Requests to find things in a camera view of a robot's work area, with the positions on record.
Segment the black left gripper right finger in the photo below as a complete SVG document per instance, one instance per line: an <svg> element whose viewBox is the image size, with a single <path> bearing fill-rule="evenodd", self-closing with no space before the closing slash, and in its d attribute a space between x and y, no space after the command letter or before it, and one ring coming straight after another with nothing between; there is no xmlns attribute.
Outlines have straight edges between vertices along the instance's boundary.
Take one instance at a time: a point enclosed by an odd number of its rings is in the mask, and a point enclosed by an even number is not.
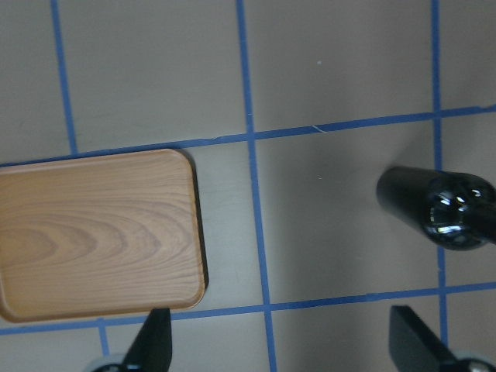
<svg viewBox="0 0 496 372"><path fill-rule="evenodd" d="M390 309L389 354L401 372L458 370L458 359L407 305Z"/></svg>

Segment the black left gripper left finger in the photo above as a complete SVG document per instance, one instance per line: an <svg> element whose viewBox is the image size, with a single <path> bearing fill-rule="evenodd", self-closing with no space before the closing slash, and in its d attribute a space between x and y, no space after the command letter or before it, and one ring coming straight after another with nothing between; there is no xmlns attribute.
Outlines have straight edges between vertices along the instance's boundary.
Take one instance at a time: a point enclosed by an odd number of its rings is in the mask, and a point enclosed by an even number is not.
<svg viewBox="0 0 496 372"><path fill-rule="evenodd" d="M173 353L170 316L169 308L150 312L123 358L123 371L169 371Z"/></svg>

